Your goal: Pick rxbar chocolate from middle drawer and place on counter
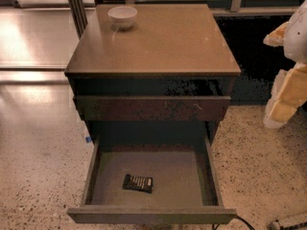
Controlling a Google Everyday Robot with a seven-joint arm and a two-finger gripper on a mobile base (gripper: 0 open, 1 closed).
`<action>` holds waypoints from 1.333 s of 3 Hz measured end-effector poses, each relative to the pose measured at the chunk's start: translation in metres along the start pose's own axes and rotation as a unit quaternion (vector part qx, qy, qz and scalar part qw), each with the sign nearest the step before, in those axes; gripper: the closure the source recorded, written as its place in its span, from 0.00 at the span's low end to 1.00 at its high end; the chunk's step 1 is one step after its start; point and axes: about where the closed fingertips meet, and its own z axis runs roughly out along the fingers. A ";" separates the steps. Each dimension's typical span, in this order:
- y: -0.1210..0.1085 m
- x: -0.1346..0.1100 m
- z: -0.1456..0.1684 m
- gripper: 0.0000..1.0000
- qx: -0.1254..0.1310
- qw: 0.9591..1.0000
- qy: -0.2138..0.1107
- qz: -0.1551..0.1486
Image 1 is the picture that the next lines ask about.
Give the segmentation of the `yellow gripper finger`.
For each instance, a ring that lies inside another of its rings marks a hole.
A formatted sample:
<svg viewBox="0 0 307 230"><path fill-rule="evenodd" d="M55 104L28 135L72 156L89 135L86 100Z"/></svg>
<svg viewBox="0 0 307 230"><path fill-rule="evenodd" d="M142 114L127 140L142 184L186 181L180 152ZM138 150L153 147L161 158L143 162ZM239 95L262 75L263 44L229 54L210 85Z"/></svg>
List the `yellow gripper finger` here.
<svg viewBox="0 0 307 230"><path fill-rule="evenodd" d="M307 65L298 62L289 71L280 70L275 77L272 96L265 109L265 127L283 127L306 102Z"/></svg>
<svg viewBox="0 0 307 230"><path fill-rule="evenodd" d="M285 32L288 27L289 22L286 21L280 26L278 26L274 31L267 34L263 39L263 43L272 47L279 47L284 45Z"/></svg>

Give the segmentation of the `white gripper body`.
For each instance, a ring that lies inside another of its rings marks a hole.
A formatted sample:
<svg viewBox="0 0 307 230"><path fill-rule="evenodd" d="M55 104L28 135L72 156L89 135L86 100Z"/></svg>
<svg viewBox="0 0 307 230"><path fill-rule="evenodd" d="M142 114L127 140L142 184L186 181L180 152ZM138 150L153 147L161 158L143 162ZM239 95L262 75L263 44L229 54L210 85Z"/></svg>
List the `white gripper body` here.
<svg viewBox="0 0 307 230"><path fill-rule="evenodd" d="M284 55L294 62L307 62L307 0L289 19L284 34Z"/></svg>

